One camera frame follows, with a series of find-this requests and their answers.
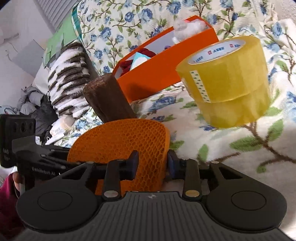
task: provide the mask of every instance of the orange honeycomb pad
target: orange honeycomb pad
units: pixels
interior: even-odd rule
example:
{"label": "orange honeycomb pad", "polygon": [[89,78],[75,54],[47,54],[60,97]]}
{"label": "orange honeycomb pad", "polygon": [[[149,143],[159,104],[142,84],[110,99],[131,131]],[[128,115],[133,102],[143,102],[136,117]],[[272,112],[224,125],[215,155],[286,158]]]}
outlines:
{"label": "orange honeycomb pad", "polygon": [[[93,128],[80,136],[69,151],[67,161],[108,163],[127,159],[139,152],[139,166],[133,181],[121,181],[121,191],[159,191],[165,177],[170,134],[155,120],[116,120]],[[98,180],[96,195],[102,193]]]}

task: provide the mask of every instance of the open box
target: open box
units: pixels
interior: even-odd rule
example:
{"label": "open box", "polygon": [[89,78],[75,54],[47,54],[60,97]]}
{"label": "open box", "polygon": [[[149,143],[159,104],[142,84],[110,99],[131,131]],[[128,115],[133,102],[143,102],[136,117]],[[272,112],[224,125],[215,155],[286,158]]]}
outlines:
{"label": "open box", "polygon": [[[193,21],[195,19],[204,21],[198,16],[192,16],[187,20]],[[147,98],[180,82],[176,66],[194,52],[219,41],[213,27],[206,21],[204,22],[208,26],[205,31],[178,44],[174,44],[172,41],[174,28],[170,27],[134,49],[118,62],[113,74],[129,103]],[[120,63],[133,59],[134,54],[142,48],[156,53],[156,56],[120,76],[122,73],[122,69],[119,67]]]}

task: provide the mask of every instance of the floral bedsheet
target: floral bedsheet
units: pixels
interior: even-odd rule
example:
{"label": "floral bedsheet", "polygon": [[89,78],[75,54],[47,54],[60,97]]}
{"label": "floral bedsheet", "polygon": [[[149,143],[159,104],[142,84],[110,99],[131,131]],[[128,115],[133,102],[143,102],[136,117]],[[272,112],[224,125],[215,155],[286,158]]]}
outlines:
{"label": "floral bedsheet", "polygon": [[[111,72],[123,56],[171,26],[175,18],[199,15],[213,25],[220,39],[254,35],[261,40],[271,106],[256,122],[230,129],[208,125],[182,83],[136,101],[132,108],[139,118],[160,121],[170,130],[170,148],[180,158],[224,162],[280,191],[288,203],[281,229],[296,239],[293,21],[278,20],[267,0],[83,0],[76,11],[76,33],[100,74]],[[81,134],[100,124],[90,109],[57,144],[70,147]]]}

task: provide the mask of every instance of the tape roll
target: tape roll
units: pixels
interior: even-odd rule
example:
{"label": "tape roll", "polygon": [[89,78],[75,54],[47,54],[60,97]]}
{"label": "tape roll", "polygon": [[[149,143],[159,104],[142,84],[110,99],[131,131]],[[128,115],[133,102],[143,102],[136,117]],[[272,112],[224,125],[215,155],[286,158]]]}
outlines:
{"label": "tape roll", "polygon": [[218,128],[253,122],[270,104],[260,40],[241,36],[210,45],[176,68],[205,120]]}

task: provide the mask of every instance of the maroon sleeve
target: maroon sleeve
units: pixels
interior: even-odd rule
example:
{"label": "maroon sleeve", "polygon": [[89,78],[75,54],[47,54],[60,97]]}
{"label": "maroon sleeve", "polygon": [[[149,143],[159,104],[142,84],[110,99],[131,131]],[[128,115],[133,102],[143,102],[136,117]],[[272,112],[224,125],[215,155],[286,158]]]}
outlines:
{"label": "maroon sleeve", "polygon": [[0,233],[7,239],[13,238],[23,229],[16,212],[17,197],[10,174],[0,188]]}

